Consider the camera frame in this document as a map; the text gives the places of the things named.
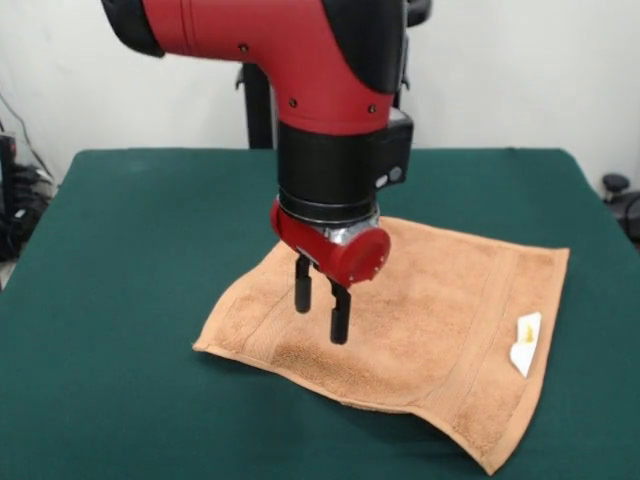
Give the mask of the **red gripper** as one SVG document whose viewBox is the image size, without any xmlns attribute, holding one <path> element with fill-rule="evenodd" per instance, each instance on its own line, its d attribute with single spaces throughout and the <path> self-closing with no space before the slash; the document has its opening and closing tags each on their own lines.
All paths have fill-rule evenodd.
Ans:
<svg viewBox="0 0 640 480">
<path fill-rule="evenodd" d="M 331 313 L 330 340 L 348 340 L 352 285 L 370 281 L 386 264 L 390 235 L 380 225 L 380 215 L 346 226 L 313 226 L 289 215 L 278 200 L 272 204 L 270 221 L 280 240 L 297 253 L 294 303 L 298 313 L 311 309 L 312 279 L 316 268 L 330 280 L 335 305 Z"/>
</svg>

